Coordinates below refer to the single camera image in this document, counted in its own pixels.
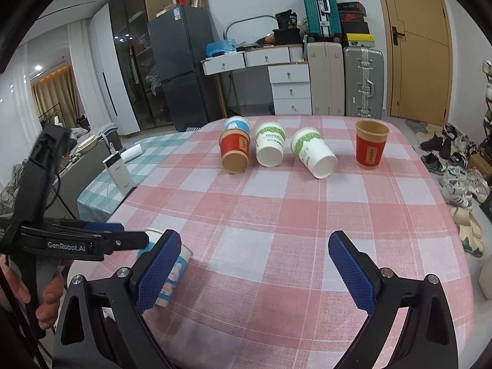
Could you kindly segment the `blue bunny paper cup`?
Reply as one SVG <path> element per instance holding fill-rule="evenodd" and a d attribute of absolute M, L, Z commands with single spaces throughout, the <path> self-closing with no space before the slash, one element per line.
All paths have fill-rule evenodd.
<path fill-rule="evenodd" d="M 151 252 L 154 246 L 159 242 L 165 231 L 157 230 L 154 228 L 146 228 L 144 230 L 149 236 L 149 243 L 146 248 L 138 251 L 137 259 L 140 256 L 145 255 L 147 252 Z M 166 307 L 172 300 L 173 292 L 181 281 L 187 265 L 192 257 L 192 251 L 185 246 L 182 242 L 179 242 L 180 254 L 175 257 L 174 260 L 170 260 L 168 256 L 173 257 L 175 253 L 172 248 L 168 248 L 167 251 L 171 253 L 165 253 L 166 259 L 164 265 L 158 265 L 158 272 L 156 273 L 158 281 L 162 282 L 161 290 L 156 295 L 154 305 Z"/>
<path fill-rule="evenodd" d="M 224 124 L 224 130 L 238 129 L 247 134 L 250 134 L 251 126 L 249 121 L 242 116 L 233 116 L 226 120 Z"/>

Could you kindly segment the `lying red paper cup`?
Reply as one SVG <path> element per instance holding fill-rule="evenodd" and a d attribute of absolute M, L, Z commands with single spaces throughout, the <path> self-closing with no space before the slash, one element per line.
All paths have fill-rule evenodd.
<path fill-rule="evenodd" d="M 249 163 L 249 135 L 240 129 L 224 131 L 219 138 L 221 163 L 231 174 L 246 170 Z"/>

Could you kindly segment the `lying blue bunny paper cup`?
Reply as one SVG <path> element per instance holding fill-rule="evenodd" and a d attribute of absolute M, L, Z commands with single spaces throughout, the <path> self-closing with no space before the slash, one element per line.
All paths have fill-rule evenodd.
<path fill-rule="evenodd" d="M 226 120 L 224 124 L 224 130 L 238 129 L 247 134 L 250 134 L 251 126 L 249 121 L 242 116 L 233 116 Z"/>

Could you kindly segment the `lying white green paper cup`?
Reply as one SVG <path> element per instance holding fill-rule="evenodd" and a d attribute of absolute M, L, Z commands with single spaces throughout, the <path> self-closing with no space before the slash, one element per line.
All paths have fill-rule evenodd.
<path fill-rule="evenodd" d="M 277 122 L 263 122 L 255 132 L 256 158 L 265 168 L 278 166 L 284 158 L 285 129 Z"/>

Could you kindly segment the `tilted white green paper cup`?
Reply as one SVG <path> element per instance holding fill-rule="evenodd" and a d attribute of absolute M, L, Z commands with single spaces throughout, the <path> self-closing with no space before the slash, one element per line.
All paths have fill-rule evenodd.
<path fill-rule="evenodd" d="M 328 147 L 319 130 L 301 128 L 291 140 L 291 151 L 317 179 L 331 176 L 338 165 L 338 159 Z"/>

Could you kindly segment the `upright red paper cup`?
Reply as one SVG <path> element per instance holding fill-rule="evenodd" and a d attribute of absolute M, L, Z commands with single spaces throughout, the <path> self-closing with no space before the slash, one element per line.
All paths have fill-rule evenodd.
<path fill-rule="evenodd" d="M 361 168 L 375 169 L 379 166 L 389 136 L 389 128 L 381 121 L 363 119 L 355 124 L 355 158 Z"/>

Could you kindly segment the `white power bank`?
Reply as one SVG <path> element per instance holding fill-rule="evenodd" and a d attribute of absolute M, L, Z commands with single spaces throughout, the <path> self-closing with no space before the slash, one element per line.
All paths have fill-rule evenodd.
<path fill-rule="evenodd" d="M 103 165 L 122 196 L 127 196 L 131 190 L 136 188 L 136 183 L 119 152 L 103 160 Z"/>

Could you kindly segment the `pink checked tablecloth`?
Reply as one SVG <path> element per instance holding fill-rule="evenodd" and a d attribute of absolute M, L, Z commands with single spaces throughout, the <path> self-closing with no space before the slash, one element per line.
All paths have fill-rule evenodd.
<path fill-rule="evenodd" d="M 144 314 L 183 368 L 332 368 L 366 315 L 328 256 L 334 231 L 379 267 L 442 282 L 463 346 L 473 327 L 470 272 L 434 179 L 398 128 L 378 168 L 355 160 L 355 121 L 283 117 L 286 134 L 320 131 L 338 159 L 315 178 L 286 151 L 282 163 L 221 165 L 222 122 L 194 133 L 117 208 L 128 230 L 176 230 L 192 257 L 172 300 Z"/>

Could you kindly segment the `dark grey refrigerator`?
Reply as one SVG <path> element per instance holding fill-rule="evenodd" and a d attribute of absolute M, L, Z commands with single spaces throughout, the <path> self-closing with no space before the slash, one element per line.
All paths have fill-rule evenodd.
<path fill-rule="evenodd" d="M 178 5 L 148 23 L 153 57 L 177 131 L 201 128 L 223 117 L 213 77 L 204 74 L 213 42 L 208 11 Z"/>

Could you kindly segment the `blue plastic bag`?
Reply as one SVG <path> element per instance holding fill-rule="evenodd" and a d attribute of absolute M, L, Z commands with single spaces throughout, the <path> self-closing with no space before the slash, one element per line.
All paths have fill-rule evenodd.
<path fill-rule="evenodd" d="M 224 39 L 217 42 L 210 42 L 205 48 L 206 58 L 215 58 L 225 54 L 235 53 L 237 51 L 237 42 L 235 39 Z"/>

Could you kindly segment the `white drawer desk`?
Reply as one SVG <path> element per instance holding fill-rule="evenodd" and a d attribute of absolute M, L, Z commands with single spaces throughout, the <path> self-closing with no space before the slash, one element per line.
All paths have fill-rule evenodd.
<path fill-rule="evenodd" d="M 233 115 L 310 115 L 310 78 L 300 44 L 253 48 L 202 62 L 213 77 L 219 104 Z"/>

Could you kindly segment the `glass door cabinet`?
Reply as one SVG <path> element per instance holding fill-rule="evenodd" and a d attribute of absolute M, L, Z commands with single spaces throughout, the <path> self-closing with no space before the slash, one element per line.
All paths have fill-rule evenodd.
<path fill-rule="evenodd" d="M 172 0 L 110 0 L 117 60 L 130 106 L 142 130 L 173 124 L 153 55 L 148 24 Z"/>

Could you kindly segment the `beige suitcase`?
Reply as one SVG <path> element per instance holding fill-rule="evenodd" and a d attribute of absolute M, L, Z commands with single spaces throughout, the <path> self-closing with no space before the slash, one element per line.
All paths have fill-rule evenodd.
<path fill-rule="evenodd" d="M 345 113 L 343 49 L 336 42 L 307 44 L 311 102 L 314 115 Z"/>

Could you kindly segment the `silver suitcase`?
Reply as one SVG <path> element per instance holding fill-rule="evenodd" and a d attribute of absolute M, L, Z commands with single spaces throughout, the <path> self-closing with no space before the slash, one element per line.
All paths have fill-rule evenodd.
<path fill-rule="evenodd" d="M 345 115 L 381 119 L 383 115 L 384 58 L 373 48 L 343 49 Z"/>

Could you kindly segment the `teal suitcase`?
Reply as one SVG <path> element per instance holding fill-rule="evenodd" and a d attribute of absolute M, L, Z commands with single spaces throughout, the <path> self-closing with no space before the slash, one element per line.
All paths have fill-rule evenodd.
<path fill-rule="evenodd" d="M 337 0 L 303 0 L 310 36 L 339 42 L 342 28 Z"/>

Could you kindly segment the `yellow black box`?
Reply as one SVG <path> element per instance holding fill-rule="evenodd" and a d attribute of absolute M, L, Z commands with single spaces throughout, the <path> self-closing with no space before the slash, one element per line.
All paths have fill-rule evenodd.
<path fill-rule="evenodd" d="M 349 47 L 374 48 L 375 36 L 373 34 L 346 34 Z"/>

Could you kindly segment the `wooden door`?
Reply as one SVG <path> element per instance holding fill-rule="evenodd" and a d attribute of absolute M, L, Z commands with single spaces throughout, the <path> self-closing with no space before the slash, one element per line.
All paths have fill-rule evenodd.
<path fill-rule="evenodd" d="M 444 0 L 381 0 L 392 117 L 443 125 L 449 114 L 452 45 Z"/>

